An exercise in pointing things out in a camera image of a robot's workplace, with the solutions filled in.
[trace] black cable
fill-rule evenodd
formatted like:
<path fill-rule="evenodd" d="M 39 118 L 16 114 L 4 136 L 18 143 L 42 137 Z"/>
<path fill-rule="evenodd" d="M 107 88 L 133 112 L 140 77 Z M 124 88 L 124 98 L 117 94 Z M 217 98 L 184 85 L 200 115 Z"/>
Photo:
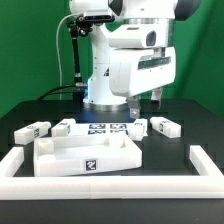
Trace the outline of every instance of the black cable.
<path fill-rule="evenodd" d="M 72 88 L 72 87 L 76 87 L 75 85 L 65 85 L 65 86 L 59 86 L 59 87 L 56 87 L 56 88 L 53 88 L 49 91 L 47 91 L 45 94 L 43 94 L 42 96 L 40 96 L 37 100 L 42 100 L 45 98 L 46 95 L 50 94 L 50 93 L 53 93 L 57 90 L 62 90 L 62 89 L 66 89 L 66 88 Z"/>
<path fill-rule="evenodd" d="M 72 94 L 73 92 L 56 92 L 56 93 L 47 93 L 38 98 L 38 100 L 43 100 L 47 96 L 58 95 L 58 94 Z"/>

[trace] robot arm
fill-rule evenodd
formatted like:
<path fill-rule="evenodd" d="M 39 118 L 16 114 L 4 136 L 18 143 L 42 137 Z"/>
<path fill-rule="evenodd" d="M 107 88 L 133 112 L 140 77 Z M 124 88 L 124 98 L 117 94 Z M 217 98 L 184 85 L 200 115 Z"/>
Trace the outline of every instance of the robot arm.
<path fill-rule="evenodd" d="M 127 98 L 132 118 L 140 116 L 138 96 L 141 93 L 154 89 L 157 93 L 162 86 L 174 81 L 174 21 L 189 18 L 200 3 L 201 0 L 70 1 L 72 13 L 82 14 L 87 22 L 99 25 L 123 21 L 109 35 L 107 70 L 112 95 Z M 153 97 L 156 99 L 157 95 L 161 97 L 161 94 L 153 94 Z"/>

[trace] white border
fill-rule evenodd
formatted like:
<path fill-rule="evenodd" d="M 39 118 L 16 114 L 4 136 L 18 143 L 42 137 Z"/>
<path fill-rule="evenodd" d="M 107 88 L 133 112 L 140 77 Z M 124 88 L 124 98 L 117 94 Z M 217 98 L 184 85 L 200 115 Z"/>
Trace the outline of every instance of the white border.
<path fill-rule="evenodd" d="M 207 176 L 1 177 L 0 200 L 224 198 L 223 175 L 204 150 L 191 146 L 190 159 Z"/>

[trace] white box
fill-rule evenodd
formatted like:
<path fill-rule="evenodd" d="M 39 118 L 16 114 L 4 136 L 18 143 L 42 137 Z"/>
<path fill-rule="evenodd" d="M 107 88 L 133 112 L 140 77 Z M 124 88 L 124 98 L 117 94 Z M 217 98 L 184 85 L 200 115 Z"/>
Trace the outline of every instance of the white box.
<path fill-rule="evenodd" d="M 36 139 L 35 176 L 91 174 L 142 165 L 142 151 L 125 134 Z"/>

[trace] qr code sticker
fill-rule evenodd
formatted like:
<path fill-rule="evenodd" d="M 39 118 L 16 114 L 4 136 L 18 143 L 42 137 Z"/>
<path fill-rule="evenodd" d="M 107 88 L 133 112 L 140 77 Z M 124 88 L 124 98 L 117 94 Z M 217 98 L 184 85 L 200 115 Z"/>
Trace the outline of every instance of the qr code sticker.
<path fill-rule="evenodd" d="M 89 130 L 88 135 L 95 135 L 95 134 L 105 134 L 105 130 Z"/>
<path fill-rule="evenodd" d="M 111 129 L 127 129 L 126 124 L 110 124 Z"/>
<path fill-rule="evenodd" d="M 89 129 L 105 129 L 106 124 L 90 124 Z"/>
<path fill-rule="evenodd" d="M 110 130 L 110 133 L 125 133 L 128 135 L 128 130 Z"/>

